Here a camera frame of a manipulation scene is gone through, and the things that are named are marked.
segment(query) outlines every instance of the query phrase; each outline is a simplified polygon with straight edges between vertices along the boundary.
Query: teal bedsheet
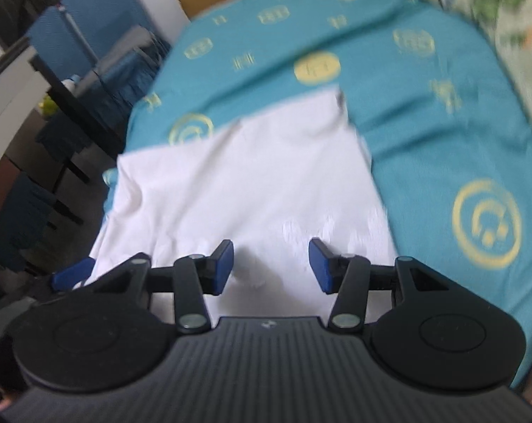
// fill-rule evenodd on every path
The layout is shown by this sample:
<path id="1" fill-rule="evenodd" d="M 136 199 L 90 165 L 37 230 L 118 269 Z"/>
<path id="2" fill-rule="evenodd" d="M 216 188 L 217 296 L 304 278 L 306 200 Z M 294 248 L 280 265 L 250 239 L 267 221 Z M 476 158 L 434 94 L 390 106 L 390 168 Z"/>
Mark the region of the teal bedsheet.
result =
<path id="1" fill-rule="evenodd" d="M 367 141 L 397 250 L 515 316 L 521 379 L 532 364 L 532 130 L 460 17 L 418 0 L 223 6 L 175 46 L 133 111 L 127 151 L 205 137 L 329 83 Z"/>

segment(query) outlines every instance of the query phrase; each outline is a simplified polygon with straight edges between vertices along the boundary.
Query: white towel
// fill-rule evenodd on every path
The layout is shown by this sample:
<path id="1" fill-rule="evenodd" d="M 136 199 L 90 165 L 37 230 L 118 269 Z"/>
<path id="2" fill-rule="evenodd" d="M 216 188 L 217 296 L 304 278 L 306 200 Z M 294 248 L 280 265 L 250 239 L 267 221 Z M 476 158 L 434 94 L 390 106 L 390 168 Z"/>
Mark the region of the white towel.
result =
<path id="1" fill-rule="evenodd" d="M 326 320 L 335 296 L 321 292 L 309 267 L 312 237 L 376 264 L 396 257 L 369 156 L 336 87 L 271 106 L 205 140 L 124 154 L 117 165 L 89 281 L 137 252 L 161 267 L 207 256 L 228 238 L 233 273 L 223 295 L 206 296 L 215 323 L 220 316 Z M 368 320 L 391 307 L 388 293 L 377 299 Z M 171 306 L 170 297 L 156 297 L 152 311 L 170 322 Z"/>

